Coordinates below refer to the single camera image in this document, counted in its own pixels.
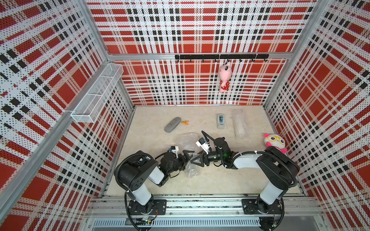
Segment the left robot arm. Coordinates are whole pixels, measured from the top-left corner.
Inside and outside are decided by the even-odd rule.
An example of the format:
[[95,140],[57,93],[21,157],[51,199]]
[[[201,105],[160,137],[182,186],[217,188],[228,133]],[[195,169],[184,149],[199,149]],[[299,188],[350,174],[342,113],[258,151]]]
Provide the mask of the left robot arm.
[[171,150],[159,155],[160,160],[138,151],[125,158],[115,168],[116,183],[125,190],[136,206],[144,213],[154,207],[154,197],[145,185],[147,179],[162,187],[174,172],[181,172],[193,157],[194,151],[184,150],[176,154]]

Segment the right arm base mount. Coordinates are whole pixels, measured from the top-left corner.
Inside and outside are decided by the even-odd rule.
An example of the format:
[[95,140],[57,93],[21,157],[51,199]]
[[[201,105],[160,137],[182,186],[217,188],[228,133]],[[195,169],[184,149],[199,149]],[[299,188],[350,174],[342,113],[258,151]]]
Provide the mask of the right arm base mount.
[[283,205],[280,200],[275,200],[271,205],[268,205],[262,199],[247,198],[242,199],[242,209],[246,215],[277,215],[283,211]]

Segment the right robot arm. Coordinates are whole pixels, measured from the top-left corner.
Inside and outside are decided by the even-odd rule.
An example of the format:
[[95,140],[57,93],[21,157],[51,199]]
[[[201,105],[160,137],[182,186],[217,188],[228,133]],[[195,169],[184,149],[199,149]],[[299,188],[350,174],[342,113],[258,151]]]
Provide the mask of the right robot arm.
[[221,162],[227,169],[259,168],[269,182],[257,196],[255,204],[249,208],[249,213],[258,211],[268,214],[273,205],[283,208],[283,195],[298,182],[296,176],[300,168],[286,156],[285,140],[277,134],[264,134],[264,151],[232,151],[224,137],[214,139],[202,132],[204,138],[196,142],[202,152],[191,159],[191,163],[200,167],[209,166],[213,162]]

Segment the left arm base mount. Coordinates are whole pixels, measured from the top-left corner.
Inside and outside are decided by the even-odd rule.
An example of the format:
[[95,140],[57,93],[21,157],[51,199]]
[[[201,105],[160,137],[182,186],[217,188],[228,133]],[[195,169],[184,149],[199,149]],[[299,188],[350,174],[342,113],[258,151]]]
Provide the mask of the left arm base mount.
[[141,205],[138,202],[130,201],[128,211],[130,215],[165,215],[167,208],[167,200],[165,199],[150,199],[146,205]]

